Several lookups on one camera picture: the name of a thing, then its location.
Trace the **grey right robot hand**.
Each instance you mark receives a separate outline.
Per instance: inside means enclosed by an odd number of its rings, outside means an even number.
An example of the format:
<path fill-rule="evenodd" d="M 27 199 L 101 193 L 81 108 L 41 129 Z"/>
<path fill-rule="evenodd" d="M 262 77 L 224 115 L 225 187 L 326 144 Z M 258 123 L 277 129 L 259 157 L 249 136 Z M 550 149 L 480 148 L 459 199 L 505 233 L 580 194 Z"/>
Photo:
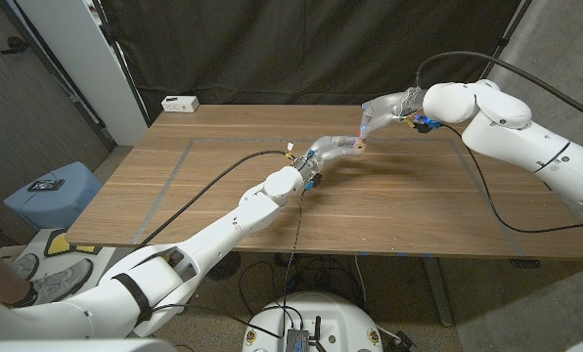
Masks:
<path fill-rule="evenodd" d="M 376 130 L 417 112 L 423 107 L 425 94 L 426 89 L 410 87 L 404 92 L 379 96 L 363 103 L 359 137 L 367 139 Z"/>

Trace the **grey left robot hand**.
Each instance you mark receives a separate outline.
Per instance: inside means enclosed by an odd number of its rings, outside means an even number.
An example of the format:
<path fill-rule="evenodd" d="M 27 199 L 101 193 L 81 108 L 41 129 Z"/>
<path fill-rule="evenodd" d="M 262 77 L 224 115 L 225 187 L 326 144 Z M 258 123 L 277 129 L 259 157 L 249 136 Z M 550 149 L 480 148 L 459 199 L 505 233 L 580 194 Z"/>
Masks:
<path fill-rule="evenodd" d="M 353 136 L 323 136 L 316 140 L 295 163 L 304 181 L 320 173 L 325 164 L 344 156 L 358 156 L 366 148 L 365 141 Z"/>

